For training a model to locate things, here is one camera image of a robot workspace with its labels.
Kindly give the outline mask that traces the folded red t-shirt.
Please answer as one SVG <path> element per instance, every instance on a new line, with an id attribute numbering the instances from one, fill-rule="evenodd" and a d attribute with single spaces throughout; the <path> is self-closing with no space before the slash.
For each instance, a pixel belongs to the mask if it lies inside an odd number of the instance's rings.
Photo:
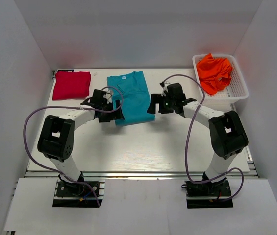
<path id="1" fill-rule="evenodd" d="M 53 100 L 83 99 L 89 95 L 90 72 L 64 72 L 55 74 Z"/>

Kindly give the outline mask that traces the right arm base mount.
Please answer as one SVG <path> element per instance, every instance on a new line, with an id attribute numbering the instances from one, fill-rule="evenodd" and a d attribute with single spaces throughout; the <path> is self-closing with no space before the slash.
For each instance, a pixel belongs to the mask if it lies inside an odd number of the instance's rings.
<path id="1" fill-rule="evenodd" d="M 228 180 L 219 183 L 193 184 L 185 181 L 181 188 L 186 191 L 188 209 L 233 208 Z"/>

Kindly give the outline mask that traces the orange t-shirt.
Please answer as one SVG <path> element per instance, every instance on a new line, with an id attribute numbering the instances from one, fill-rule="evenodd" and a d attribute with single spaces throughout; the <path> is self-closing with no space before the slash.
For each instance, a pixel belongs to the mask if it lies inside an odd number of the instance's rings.
<path id="1" fill-rule="evenodd" d="M 227 58 L 214 58 L 211 53 L 197 63 L 201 87 L 209 95 L 215 95 L 231 84 L 233 66 Z"/>

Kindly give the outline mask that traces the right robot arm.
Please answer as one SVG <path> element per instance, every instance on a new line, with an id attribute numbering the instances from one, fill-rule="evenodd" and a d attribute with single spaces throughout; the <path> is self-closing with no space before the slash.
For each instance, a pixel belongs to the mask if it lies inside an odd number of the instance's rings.
<path id="1" fill-rule="evenodd" d="M 179 83 L 163 85 L 163 91 L 152 94 L 149 114 L 159 112 L 161 114 L 176 113 L 191 120 L 188 129 L 184 160 L 188 165 L 188 150 L 190 135 L 194 122 L 198 122 L 209 129 L 210 142 L 214 151 L 208 169 L 203 174 L 202 181 L 189 181 L 195 185 L 203 184 L 203 191 L 208 195 L 216 194 L 220 188 L 220 181 L 231 172 L 231 163 L 234 158 L 248 145 L 248 137 L 242 122 L 235 111 L 221 112 L 206 107 L 203 101 L 186 98 L 182 86 Z"/>

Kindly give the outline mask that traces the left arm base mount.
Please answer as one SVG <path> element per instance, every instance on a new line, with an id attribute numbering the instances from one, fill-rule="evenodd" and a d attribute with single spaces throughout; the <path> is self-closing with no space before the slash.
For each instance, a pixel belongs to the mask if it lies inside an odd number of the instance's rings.
<path id="1" fill-rule="evenodd" d="M 58 175 L 52 206 L 54 208 L 99 208 L 103 201 L 104 182 L 86 181 L 85 184 L 67 182 Z"/>

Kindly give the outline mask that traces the teal t-shirt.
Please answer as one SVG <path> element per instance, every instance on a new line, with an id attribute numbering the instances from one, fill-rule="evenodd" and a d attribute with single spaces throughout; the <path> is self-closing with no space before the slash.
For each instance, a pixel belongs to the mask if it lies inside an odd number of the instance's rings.
<path id="1" fill-rule="evenodd" d="M 124 119 L 116 120 L 117 126 L 155 120 L 155 115 L 147 113 L 151 98 L 142 71 L 107 77 L 107 85 L 117 89 L 112 96 L 114 107 L 118 106 L 116 100 L 123 100 L 121 110 Z"/>

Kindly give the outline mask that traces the white plastic basket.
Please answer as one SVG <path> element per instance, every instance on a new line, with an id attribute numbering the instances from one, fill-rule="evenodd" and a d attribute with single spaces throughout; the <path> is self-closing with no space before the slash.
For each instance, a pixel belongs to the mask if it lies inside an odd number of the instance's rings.
<path id="1" fill-rule="evenodd" d="M 206 54 L 202 55 L 195 55 L 193 56 L 193 65 L 194 65 L 194 71 L 195 71 L 195 77 L 197 82 L 200 84 L 200 80 L 198 77 L 197 72 L 197 63 L 204 57 Z M 244 81 L 244 78 L 242 76 L 242 73 L 240 71 L 240 68 L 236 62 L 236 59 L 232 55 L 228 54 L 212 54 L 214 58 L 227 58 L 230 60 L 233 71 L 231 73 L 232 81 L 231 84 L 226 87 L 224 90 L 217 92 L 215 95 L 209 95 L 207 94 L 203 88 L 200 86 L 198 88 L 200 95 L 205 95 L 205 103 L 212 104 L 212 103 L 235 103 L 236 101 L 240 99 L 246 99 L 249 96 L 249 92 L 246 86 L 246 83 Z"/>

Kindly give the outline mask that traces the aluminium table edge rail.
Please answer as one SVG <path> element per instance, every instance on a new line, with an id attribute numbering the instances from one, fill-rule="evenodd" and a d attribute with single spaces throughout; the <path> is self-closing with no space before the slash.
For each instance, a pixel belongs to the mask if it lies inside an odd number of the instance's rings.
<path id="1" fill-rule="evenodd" d="M 249 172 L 244 173 L 247 178 L 259 178 L 254 161 L 247 161 Z M 83 172 L 85 178 L 175 178 L 186 177 L 185 172 Z M 58 173 L 52 171 L 29 171 L 25 173 L 25 178 L 54 178 L 58 177 Z"/>

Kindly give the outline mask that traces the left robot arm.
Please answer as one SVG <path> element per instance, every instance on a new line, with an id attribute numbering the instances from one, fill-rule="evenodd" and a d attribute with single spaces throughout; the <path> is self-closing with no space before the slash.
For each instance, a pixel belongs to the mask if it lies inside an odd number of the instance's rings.
<path id="1" fill-rule="evenodd" d="M 111 122 L 124 120 L 121 94 L 115 101 L 112 94 L 104 89 L 93 91 L 93 95 L 72 108 L 66 114 L 48 115 L 38 140 L 38 151 L 56 167 L 61 181 L 68 182 L 68 190 L 73 195 L 81 195 L 85 190 L 82 172 L 77 168 L 73 157 L 75 130 L 94 120 Z"/>

